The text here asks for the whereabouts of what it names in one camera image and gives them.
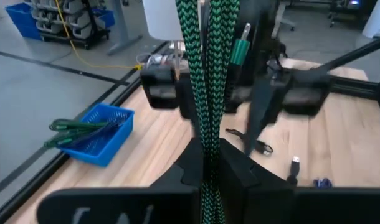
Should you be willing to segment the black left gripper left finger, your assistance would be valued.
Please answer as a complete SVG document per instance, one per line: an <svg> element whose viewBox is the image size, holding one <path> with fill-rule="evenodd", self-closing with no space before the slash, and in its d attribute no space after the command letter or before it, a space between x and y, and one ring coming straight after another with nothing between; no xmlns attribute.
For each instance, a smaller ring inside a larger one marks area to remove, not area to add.
<svg viewBox="0 0 380 224"><path fill-rule="evenodd" d="M171 167L148 187L70 188L38 205L44 224L200 223L202 150L192 138Z"/></svg>

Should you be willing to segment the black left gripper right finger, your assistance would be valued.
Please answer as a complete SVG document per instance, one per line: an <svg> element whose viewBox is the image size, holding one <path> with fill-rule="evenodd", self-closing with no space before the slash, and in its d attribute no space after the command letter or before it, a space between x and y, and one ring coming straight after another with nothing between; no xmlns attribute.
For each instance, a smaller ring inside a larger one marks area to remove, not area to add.
<svg viewBox="0 0 380 224"><path fill-rule="evenodd" d="M221 139L227 223L380 223L380 188L297 187Z"/></svg>

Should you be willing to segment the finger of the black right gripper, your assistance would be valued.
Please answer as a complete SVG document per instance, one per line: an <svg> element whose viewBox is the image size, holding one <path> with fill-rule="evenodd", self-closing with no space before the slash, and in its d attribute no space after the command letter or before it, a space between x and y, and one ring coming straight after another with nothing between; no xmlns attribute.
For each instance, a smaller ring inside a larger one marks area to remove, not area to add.
<svg viewBox="0 0 380 224"><path fill-rule="evenodd" d="M255 141L266 125L275 122L281 110L284 95L289 89L290 79L257 77L251 91L249 117L244 137L244 154L250 156Z"/></svg>
<svg viewBox="0 0 380 224"><path fill-rule="evenodd" d="M189 77L181 77L176 84L176 97L182 118L190 120L195 137L199 137L199 119Z"/></svg>

